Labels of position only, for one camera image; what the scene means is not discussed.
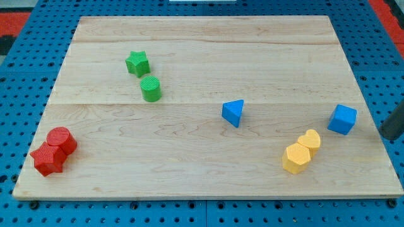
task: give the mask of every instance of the red surface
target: red surface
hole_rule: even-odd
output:
[[[60,147],[65,155],[70,155],[77,148],[77,142],[71,135],[69,129],[65,127],[56,127],[52,129],[47,137],[46,141],[50,146]]]
[[[390,38],[396,44],[401,56],[404,57],[404,30],[400,28],[398,20],[391,13],[389,5],[383,0],[369,0],[369,3],[383,24],[384,29],[386,29]]]
[[[0,13],[0,37],[17,37],[31,13]]]
[[[63,153],[62,149],[57,146],[49,146],[43,142],[41,147],[32,151],[30,155],[33,158],[34,167],[44,176],[51,173],[63,172],[63,163],[66,161],[67,156]]]

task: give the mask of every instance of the cube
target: cube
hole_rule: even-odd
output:
[[[338,104],[331,114],[328,130],[347,135],[355,125],[356,115],[356,109]]]

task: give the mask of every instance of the blue pegboard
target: blue pegboard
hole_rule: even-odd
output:
[[[0,226],[403,226],[404,200],[20,202],[11,193],[80,16],[328,15],[376,125],[404,98],[404,62],[367,1],[40,0],[0,67]],[[404,137],[383,139],[403,183]]]

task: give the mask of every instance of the star-shaped block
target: star-shaped block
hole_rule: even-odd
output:
[[[138,78],[150,73],[149,61],[145,51],[131,51],[131,55],[125,60],[128,72],[135,74]]]
[[[44,176],[51,173],[63,172],[63,163],[67,156],[58,146],[49,146],[43,142],[41,147],[30,153],[34,162],[34,167]]]

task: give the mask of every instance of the green cylinder block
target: green cylinder block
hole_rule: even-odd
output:
[[[160,81],[154,76],[147,76],[140,82],[143,99],[148,102],[155,102],[162,96]]]

